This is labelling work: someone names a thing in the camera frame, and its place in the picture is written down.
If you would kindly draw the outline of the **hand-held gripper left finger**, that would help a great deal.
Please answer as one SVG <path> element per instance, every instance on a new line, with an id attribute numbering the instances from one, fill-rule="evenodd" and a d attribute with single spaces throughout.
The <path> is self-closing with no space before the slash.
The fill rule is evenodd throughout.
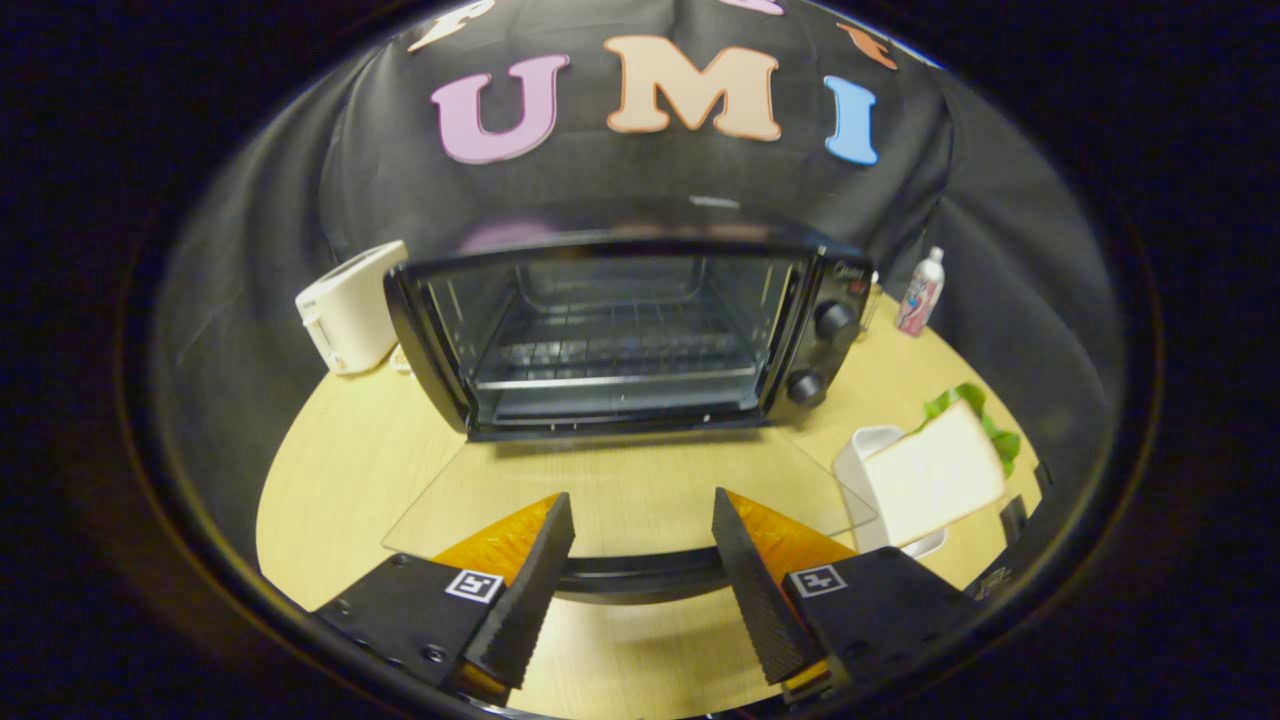
<path id="1" fill-rule="evenodd" d="M 524 684 L 573 541 L 570 496 L 554 493 L 431 559 L 393 553 L 315 615 L 416 682 L 502 703 Z"/>

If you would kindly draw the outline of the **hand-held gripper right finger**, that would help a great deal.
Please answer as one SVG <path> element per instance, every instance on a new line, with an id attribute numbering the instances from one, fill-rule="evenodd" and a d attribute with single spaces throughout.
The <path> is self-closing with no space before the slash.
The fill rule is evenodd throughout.
<path id="1" fill-rule="evenodd" d="M 879 693 L 980 607 L 899 548 L 859 553 L 724 488 L 712 534 L 765 680 L 792 706 Z"/>

